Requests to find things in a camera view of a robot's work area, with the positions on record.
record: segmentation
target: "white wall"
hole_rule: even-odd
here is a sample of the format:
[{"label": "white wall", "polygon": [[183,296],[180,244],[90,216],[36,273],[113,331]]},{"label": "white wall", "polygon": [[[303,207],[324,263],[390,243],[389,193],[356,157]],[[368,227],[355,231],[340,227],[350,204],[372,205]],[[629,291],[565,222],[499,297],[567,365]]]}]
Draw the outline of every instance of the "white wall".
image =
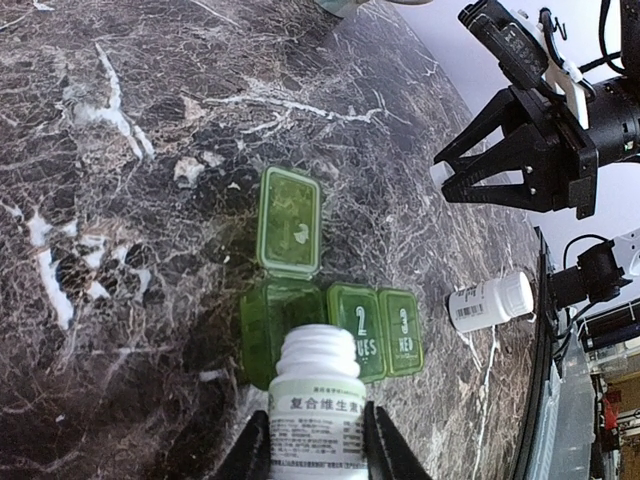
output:
[{"label": "white wall", "polygon": [[[458,14],[469,3],[473,2],[434,0],[422,7],[397,8],[440,62],[472,113],[476,114],[508,82],[498,68],[497,60],[458,21]],[[503,0],[502,4],[507,9],[525,10],[532,20],[537,20],[540,8],[550,8],[553,15],[567,26],[568,41],[563,42],[557,37],[558,48],[566,58],[582,65],[601,56],[598,45],[599,0]],[[620,49],[619,18],[619,3],[614,0],[607,24],[609,52]],[[589,73],[588,79],[595,83],[615,75],[607,67],[600,67]],[[593,217],[577,221],[574,210],[562,210],[532,214],[530,218],[542,228],[553,255],[561,262],[564,246],[578,235],[597,233],[610,238],[639,228],[638,186],[640,165],[611,165],[600,170],[597,213]],[[575,264],[577,254],[589,245],[584,241],[572,248],[569,263]],[[640,297],[640,279],[625,287],[619,299],[599,306],[599,310],[637,297]]]}]

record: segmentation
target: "white bottle cap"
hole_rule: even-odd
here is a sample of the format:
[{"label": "white bottle cap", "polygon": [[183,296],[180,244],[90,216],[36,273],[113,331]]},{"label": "white bottle cap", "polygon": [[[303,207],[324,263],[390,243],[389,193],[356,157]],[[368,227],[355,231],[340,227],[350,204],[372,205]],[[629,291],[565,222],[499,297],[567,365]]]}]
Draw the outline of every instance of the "white bottle cap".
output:
[{"label": "white bottle cap", "polygon": [[533,312],[533,292],[524,273],[503,278],[499,288],[502,304],[511,318]]},{"label": "white bottle cap", "polygon": [[442,188],[444,182],[449,180],[456,173],[447,162],[438,162],[431,167],[429,171],[431,172],[433,183],[436,184],[437,188]]}]

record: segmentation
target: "pill bottle label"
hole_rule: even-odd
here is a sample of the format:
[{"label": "pill bottle label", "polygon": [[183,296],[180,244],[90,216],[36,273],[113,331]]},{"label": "pill bottle label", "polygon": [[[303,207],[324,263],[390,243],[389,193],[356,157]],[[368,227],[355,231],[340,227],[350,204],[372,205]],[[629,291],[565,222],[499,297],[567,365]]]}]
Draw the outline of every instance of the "pill bottle label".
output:
[{"label": "pill bottle label", "polygon": [[271,478],[367,479],[364,385],[285,380],[269,389]]},{"label": "pill bottle label", "polygon": [[456,297],[455,309],[451,315],[458,319],[479,317],[487,311],[485,305],[485,284],[476,285],[466,290],[454,293]]}]

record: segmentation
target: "white mount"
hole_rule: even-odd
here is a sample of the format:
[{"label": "white mount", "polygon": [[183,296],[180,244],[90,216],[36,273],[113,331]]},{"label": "white mount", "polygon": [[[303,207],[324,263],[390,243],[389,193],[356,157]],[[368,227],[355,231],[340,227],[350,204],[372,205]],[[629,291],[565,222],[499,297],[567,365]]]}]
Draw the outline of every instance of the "white mount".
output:
[{"label": "white mount", "polygon": [[[511,14],[533,35],[544,51],[547,52],[547,56],[549,56],[549,49],[547,48],[547,42],[544,40],[542,24],[538,23],[537,25],[533,25],[533,23],[529,21],[528,15],[522,10],[517,12],[511,10]],[[553,61],[549,60],[549,68],[544,74],[545,80],[556,93],[567,96],[567,107],[569,107],[571,113],[578,119],[582,128],[588,130],[589,112],[587,111],[587,96],[584,88],[578,85],[583,79],[582,72],[574,62],[567,60],[560,51],[558,51],[558,54],[560,58],[565,59],[563,68],[559,68]]]},{"label": "white mount", "polygon": [[613,239],[613,258],[624,269],[625,278],[640,276],[640,228]]}]

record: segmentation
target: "robotic arm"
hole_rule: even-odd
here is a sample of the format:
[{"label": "robotic arm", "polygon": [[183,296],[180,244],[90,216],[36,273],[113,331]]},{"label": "robotic arm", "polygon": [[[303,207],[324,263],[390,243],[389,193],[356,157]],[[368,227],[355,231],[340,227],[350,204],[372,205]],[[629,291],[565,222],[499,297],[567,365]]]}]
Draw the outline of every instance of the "robotic arm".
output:
[{"label": "robotic arm", "polygon": [[[640,157],[640,0],[622,2],[622,60],[604,46],[610,0],[603,0],[603,59],[619,77],[589,84],[554,42],[551,14],[537,25],[497,0],[469,5],[460,21],[499,60],[513,83],[501,90],[435,158],[432,175],[450,202],[494,203],[547,212],[595,212],[598,168]],[[481,154],[466,155],[495,129],[504,139]],[[493,175],[520,171],[523,183],[483,185]]]}]

